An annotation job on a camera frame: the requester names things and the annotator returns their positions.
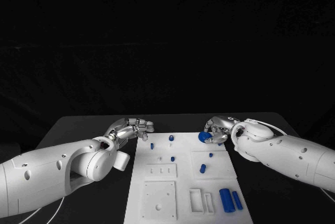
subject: blue object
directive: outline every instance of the blue object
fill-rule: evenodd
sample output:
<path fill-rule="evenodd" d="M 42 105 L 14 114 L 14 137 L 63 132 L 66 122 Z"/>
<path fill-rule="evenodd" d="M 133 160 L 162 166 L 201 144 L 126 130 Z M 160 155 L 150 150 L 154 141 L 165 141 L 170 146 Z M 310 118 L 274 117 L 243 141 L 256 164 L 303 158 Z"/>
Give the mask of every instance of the blue object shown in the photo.
<path fill-rule="evenodd" d="M 219 196 L 221 196 L 221 201 L 222 201 L 225 213 L 235 212 L 235 206 L 234 206 L 234 203 L 232 203 L 230 190 L 228 189 L 221 189 L 219 190 Z"/>
<path fill-rule="evenodd" d="M 201 173 L 205 173 L 205 169 L 206 169 L 206 165 L 202 164 L 202 165 L 201 165 Z"/>
<path fill-rule="evenodd" d="M 198 138 L 199 138 L 201 142 L 205 142 L 205 140 L 206 140 L 208 138 L 211 138 L 211 134 L 209 134 L 208 132 L 202 131 L 202 132 L 199 133 L 199 135 L 198 135 Z"/>
<path fill-rule="evenodd" d="M 234 197 L 234 200 L 235 200 L 235 206 L 240 210 L 243 210 L 243 204 L 241 204 L 241 201 L 240 201 L 240 198 L 238 198 L 238 195 L 237 195 L 237 191 L 232 192 L 232 197 Z"/>

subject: cable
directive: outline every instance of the cable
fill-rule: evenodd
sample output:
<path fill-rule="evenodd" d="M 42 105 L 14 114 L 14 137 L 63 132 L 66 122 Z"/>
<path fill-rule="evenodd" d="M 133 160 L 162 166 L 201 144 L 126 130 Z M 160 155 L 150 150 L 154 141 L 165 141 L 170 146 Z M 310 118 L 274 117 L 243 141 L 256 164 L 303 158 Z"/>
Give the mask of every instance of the cable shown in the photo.
<path fill-rule="evenodd" d="M 48 222 L 46 224 L 49 224 L 49 223 L 50 223 L 50 221 L 52 221 L 53 217 L 55 217 L 55 216 L 56 216 L 56 214 L 58 214 L 58 210 L 56 210 L 56 212 L 55 212 L 55 214 L 53 214 L 53 216 L 52 216 L 52 218 L 50 218 L 50 220 L 49 220 L 49 222 Z"/>
<path fill-rule="evenodd" d="M 24 222 L 26 222 L 26 220 L 37 213 L 37 211 L 40 210 L 42 208 L 39 208 L 33 213 L 32 213 L 32 215 L 19 223 L 19 224 L 23 224 Z M 52 218 L 50 218 L 50 220 L 49 220 L 49 222 L 46 223 L 46 224 L 49 224 L 50 223 L 50 221 L 52 221 L 52 219 L 53 219 L 53 217 L 56 216 L 56 213 L 58 213 L 58 210 L 56 210 L 56 212 L 55 212 L 55 214 L 53 214 L 53 216 L 52 216 Z"/>
<path fill-rule="evenodd" d="M 264 123 L 264 122 L 261 122 L 261 121 L 257 121 L 258 123 L 261 123 L 261 124 L 264 124 L 264 125 L 269 125 L 270 127 L 273 127 L 283 135 L 287 135 L 277 127 L 274 127 L 273 125 L 270 125 L 270 124 L 267 124 L 267 123 Z M 322 189 L 322 188 L 319 188 L 322 191 L 323 191 L 323 193 L 325 193 L 325 195 L 331 198 L 331 200 L 335 202 L 335 200 L 334 200 L 334 198 L 329 196 L 329 194 L 326 193 L 326 191 Z"/>
<path fill-rule="evenodd" d="M 32 215 L 30 215 L 19 224 L 24 223 L 26 220 L 39 212 L 40 209 L 42 209 L 42 208 L 39 208 L 39 209 L 32 213 Z"/>

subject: gray table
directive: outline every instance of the gray table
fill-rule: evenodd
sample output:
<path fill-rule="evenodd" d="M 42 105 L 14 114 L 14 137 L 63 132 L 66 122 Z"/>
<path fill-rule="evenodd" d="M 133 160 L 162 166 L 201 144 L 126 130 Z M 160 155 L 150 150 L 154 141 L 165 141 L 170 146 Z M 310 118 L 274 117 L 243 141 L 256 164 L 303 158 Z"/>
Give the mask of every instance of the gray table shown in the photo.
<path fill-rule="evenodd" d="M 75 116 L 62 117 L 58 120 L 37 145 L 37 149 L 101 136 L 111 123 L 120 118 L 141 118 L 152 121 L 156 133 L 201 132 L 206 121 L 215 115 L 230 115 L 240 120 L 245 118 L 260 120 L 279 127 L 287 134 L 297 136 L 284 118 L 277 113 Z M 126 171 L 111 169 L 100 182 L 81 187 L 74 194 L 65 197 L 59 213 L 50 224 L 123 224 L 136 144 L 137 139 L 133 139 L 123 148 L 123 151 L 130 154 Z M 334 218 L 335 204 L 321 189 L 283 176 L 264 167 L 261 163 L 245 160 L 232 150 L 231 140 L 225 142 L 225 146 L 253 222 L 256 224 L 326 223 L 326 220 Z M 56 201 L 43 207 L 26 223 L 45 224 L 58 209 L 59 203 L 61 201 Z M 7 217 L 3 220 L 7 223 L 17 224 L 17 220 L 23 220 L 30 213 Z"/>

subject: robotic hand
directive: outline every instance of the robotic hand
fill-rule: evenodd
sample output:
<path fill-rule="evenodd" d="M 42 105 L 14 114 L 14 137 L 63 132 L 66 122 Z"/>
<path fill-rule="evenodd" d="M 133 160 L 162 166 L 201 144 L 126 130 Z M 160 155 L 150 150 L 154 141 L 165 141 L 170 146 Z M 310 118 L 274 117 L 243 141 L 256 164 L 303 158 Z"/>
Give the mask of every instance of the robotic hand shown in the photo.
<path fill-rule="evenodd" d="M 100 181 L 111 168 L 124 171 L 127 140 L 147 140 L 153 123 L 120 119 L 104 136 L 33 150 L 0 164 L 0 218 L 26 213 Z"/>
<path fill-rule="evenodd" d="M 231 134 L 234 150 L 250 161 L 261 162 L 287 177 L 335 192 L 335 151 L 325 146 L 286 135 L 276 136 L 264 122 L 215 116 L 206 122 L 199 140 L 222 143 Z"/>

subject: blue ball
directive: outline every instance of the blue ball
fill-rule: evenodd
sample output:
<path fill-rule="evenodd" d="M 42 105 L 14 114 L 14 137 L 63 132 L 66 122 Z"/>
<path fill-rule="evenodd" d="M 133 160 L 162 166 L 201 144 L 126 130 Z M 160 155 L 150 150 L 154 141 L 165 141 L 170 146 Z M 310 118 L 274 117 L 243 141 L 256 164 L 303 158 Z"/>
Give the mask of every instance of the blue ball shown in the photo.
<path fill-rule="evenodd" d="M 202 131 L 202 132 L 199 133 L 199 135 L 198 135 L 198 138 L 199 138 L 201 142 L 205 142 L 205 140 L 206 140 L 208 138 L 211 138 L 211 134 L 209 134 L 208 132 Z"/>

